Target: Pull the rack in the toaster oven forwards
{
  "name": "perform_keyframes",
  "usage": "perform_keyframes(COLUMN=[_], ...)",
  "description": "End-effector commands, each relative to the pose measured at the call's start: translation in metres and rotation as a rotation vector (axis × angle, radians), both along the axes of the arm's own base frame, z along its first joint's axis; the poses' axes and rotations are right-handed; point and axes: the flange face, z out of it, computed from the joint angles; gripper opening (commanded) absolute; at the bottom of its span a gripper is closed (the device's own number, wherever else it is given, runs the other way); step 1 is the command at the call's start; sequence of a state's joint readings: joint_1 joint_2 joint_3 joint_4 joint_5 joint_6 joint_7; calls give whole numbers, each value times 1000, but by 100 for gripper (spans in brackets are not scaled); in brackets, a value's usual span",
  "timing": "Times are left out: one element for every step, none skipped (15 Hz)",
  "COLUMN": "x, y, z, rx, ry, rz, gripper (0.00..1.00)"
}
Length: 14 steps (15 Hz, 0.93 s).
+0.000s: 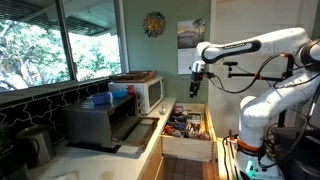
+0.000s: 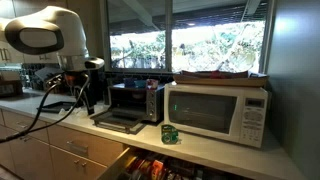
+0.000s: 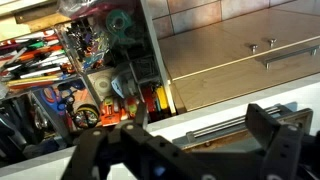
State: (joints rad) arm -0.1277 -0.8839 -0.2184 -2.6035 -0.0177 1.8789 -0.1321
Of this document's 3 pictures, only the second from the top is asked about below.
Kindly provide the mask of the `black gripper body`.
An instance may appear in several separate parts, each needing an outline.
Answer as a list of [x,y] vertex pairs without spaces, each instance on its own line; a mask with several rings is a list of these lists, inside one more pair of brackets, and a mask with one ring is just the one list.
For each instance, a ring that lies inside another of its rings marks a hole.
[[97,103],[93,86],[91,85],[91,78],[88,71],[70,71],[64,73],[66,84],[72,89],[77,102],[76,106],[86,106],[87,114],[95,113],[94,106]]

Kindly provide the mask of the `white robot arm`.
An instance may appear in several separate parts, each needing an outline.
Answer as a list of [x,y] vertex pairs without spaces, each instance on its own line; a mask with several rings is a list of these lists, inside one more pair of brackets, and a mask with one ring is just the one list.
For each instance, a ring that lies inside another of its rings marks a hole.
[[89,72],[99,70],[104,60],[90,56],[82,21],[77,13],[58,6],[47,6],[33,14],[0,19],[2,42],[28,55],[55,53],[63,77],[76,97],[94,113]]

